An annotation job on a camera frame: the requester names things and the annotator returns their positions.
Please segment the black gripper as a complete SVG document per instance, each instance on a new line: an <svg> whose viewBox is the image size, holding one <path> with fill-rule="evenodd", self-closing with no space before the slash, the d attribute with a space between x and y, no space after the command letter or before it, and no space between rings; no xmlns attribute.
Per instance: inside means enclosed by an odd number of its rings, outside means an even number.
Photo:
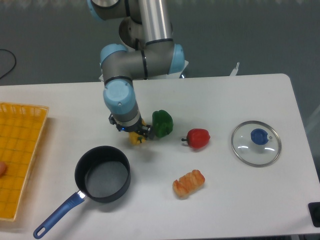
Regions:
<svg viewBox="0 0 320 240"><path fill-rule="evenodd" d="M154 139L155 132L151 125L143 125L141 114L138 113L133 119L129 121L119 121L114 118L113 114L109 116L111 125L115 125L119 132L137 132L146 139Z"/></svg>

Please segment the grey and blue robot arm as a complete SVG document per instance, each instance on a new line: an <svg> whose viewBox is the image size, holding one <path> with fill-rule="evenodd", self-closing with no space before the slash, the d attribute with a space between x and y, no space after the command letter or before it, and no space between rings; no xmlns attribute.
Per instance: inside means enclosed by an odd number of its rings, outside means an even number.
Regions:
<svg viewBox="0 0 320 240"><path fill-rule="evenodd" d="M100 52L104 82L103 99L109 122L120 132L153 139L151 125L143 124L133 80L180 73L185 68L181 45L173 29L165 0L89 0L91 14L101 20L122 18L121 44L109 44Z"/></svg>

